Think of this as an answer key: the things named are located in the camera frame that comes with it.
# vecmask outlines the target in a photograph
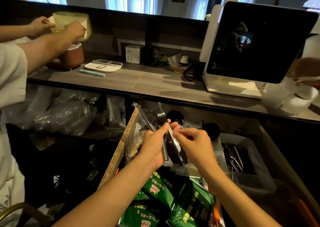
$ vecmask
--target marker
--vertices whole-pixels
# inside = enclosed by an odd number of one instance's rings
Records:
[[[79,72],[84,73],[84,74],[88,74],[88,75],[95,75],[95,76],[99,76],[99,77],[106,76],[105,74],[94,72],[94,71],[89,71],[89,70],[85,70],[85,69],[80,69]]]

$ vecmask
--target green packaging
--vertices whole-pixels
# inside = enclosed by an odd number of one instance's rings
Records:
[[[161,210],[143,203],[133,201],[123,213],[118,224],[127,227],[155,227],[159,226]]]
[[[168,223],[173,227],[208,226],[215,196],[190,178],[172,208]]]
[[[175,175],[169,167],[162,166],[150,176],[142,189],[151,198],[157,199],[171,209],[187,181],[189,181],[187,177]]]
[[[137,201],[137,200],[148,200],[148,199],[150,199],[150,197],[148,197],[143,191],[139,191],[133,200]]]

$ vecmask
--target drawer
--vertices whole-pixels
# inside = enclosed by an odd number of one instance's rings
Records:
[[[155,106],[155,102],[151,101],[140,101],[139,104],[142,108],[152,108]],[[197,108],[174,106],[164,103],[162,104],[162,108],[165,113],[171,110],[180,111],[184,115],[184,118],[189,121],[199,122],[204,120],[205,122],[215,122],[220,126],[221,130],[228,131],[235,128],[243,129],[246,132],[246,137],[250,138],[254,142],[272,178],[277,179],[278,181],[276,182],[284,183],[286,186],[288,186],[290,188],[290,194],[293,195],[295,199],[298,198],[304,201],[314,217],[318,221],[320,220],[320,206],[258,120]],[[108,182],[108,180],[115,175],[123,158],[126,144],[131,142],[133,138],[134,125],[138,121],[139,114],[135,109],[110,161],[110,164],[106,169],[99,188],[106,184],[106,182]],[[279,213],[276,213],[276,211],[274,211],[272,207],[268,205],[268,203],[262,208],[275,219],[277,219],[275,216]]]

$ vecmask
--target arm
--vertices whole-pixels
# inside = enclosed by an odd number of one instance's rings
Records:
[[[172,123],[171,128],[178,126]],[[139,154],[106,185],[83,201],[54,227],[114,227],[152,173],[162,166],[164,124],[157,132],[146,132]]]
[[[280,226],[225,175],[215,159],[210,138],[205,131],[183,129],[175,132],[174,137],[214,190],[237,227]]]
[[[44,16],[35,19],[29,25],[24,26],[0,26],[0,43],[12,41],[15,39],[37,36],[41,33],[49,31],[54,24]]]
[[[70,23],[63,32],[46,34],[31,42],[18,44],[26,55],[28,74],[58,57],[84,34],[85,28],[76,21]]]

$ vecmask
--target black round object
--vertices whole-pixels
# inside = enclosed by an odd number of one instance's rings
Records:
[[[220,127],[216,123],[202,123],[202,129],[207,132],[211,141],[216,140],[220,135]]]
[[[182,119],[184,119],[184,116],[182,115],[181,112],[172,110],[167,113],[167,119],[170,119],[171,122],[178,122],[178,124],[182,124]]]

